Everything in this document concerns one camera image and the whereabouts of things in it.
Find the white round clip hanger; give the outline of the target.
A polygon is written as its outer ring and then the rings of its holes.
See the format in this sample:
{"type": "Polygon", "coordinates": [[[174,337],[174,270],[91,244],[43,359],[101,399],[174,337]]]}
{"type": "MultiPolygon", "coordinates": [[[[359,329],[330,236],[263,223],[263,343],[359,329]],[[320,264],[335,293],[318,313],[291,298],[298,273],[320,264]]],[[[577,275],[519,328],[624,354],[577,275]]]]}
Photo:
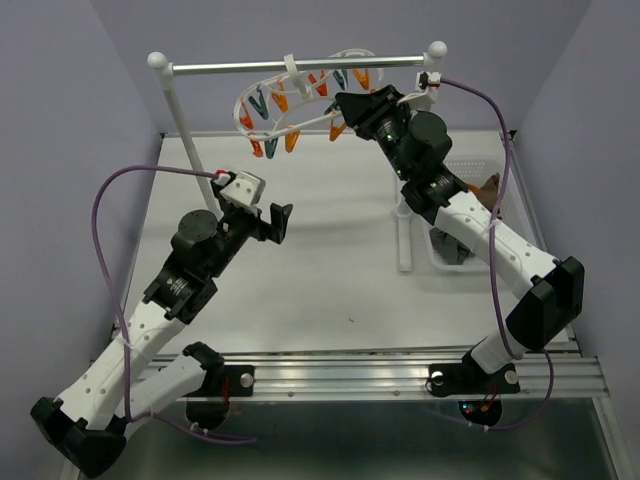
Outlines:
{"type": "Polygon", "coordinates": [[[232,117],[238,132],[249,140],[278,137],[286,127],[301,131],[326,127],[343,119],[335,101],[340,92],[372,93],[382,86],[382,68],[332,68],[280,73],[246,88],[236,100],[232,117]]]}

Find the grey sock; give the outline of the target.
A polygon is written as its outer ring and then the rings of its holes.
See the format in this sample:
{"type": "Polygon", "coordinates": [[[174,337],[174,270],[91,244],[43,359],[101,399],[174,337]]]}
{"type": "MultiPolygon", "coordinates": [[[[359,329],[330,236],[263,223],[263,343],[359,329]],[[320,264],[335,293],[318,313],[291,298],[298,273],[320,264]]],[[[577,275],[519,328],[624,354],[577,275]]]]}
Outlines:
{"type": "Polygon", "coordinates": [[[431,229],[429,237],[434,251],[448,265],[462,265],[474,256],[466,245],[440,229],[431,229]]]}

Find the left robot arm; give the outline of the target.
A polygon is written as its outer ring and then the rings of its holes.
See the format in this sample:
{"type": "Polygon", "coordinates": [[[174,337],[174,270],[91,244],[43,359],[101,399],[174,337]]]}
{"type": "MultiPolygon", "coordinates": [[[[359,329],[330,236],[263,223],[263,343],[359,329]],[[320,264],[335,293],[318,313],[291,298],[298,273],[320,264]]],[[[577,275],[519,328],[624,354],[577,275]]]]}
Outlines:
{"type": "Polygon", "coordinates": [[[170,255],[98,358],[60,394],[31,408],[45,439],[88,479],[114,465],[138,424],[184,394],[210,394],[222,384],[224,359],[202,342],[154,378],[133,383],[213,298],[216,278],[249,239],[284,241],[292,205],[271,204],[264,221],[255,194],[222,190],[216,197],[221,216],[199,209],[180,219],[170,255]]]}

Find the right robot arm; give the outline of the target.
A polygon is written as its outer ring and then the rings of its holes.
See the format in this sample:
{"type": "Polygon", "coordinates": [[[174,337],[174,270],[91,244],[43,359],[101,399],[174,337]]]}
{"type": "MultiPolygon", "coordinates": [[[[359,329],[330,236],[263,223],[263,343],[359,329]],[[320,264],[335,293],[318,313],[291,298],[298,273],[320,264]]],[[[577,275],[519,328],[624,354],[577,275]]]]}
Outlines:
{"type": "Polygon", "coordinates": [[[340,92],[335,101],[358,137],[376,142],[402,181],[410,210],[482,259],[518,303],[498,330],[481,340],[460,366],[463,384],[482,390],[496,372],[528,351],[540,351],[582,311],[585,269],[559,260],[494,216],[445,165],[453,141],[444,121],[411,112],[391,85],[374,93],[340,92]]]}

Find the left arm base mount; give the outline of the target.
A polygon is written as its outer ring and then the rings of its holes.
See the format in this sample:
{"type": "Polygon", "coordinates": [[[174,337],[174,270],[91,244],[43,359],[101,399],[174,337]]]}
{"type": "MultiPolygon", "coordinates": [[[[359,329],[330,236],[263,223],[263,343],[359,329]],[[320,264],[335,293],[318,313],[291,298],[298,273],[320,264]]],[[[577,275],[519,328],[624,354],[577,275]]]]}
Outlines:
{"type": "Polygon", "coordinates": [[[245,398],[253,395],[255,367],[250,364],[225,365],[213,373],[206,373],[204,380],[187,398],[245,398]]]}

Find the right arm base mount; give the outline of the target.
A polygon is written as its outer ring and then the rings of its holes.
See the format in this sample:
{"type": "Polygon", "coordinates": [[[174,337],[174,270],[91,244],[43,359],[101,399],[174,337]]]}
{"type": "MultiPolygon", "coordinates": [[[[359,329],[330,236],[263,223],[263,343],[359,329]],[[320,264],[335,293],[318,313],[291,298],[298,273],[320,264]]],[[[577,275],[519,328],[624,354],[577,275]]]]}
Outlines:
{"type": "Polygon", "coordinates": [[[445,398],[452,395],[472,396],[493,393],[517,394],[521,391],[519,378],[513,363],[487,374],[480,367],[464,363],[437,363],[428,366],[426,390],[433,396],[445,398]]]}

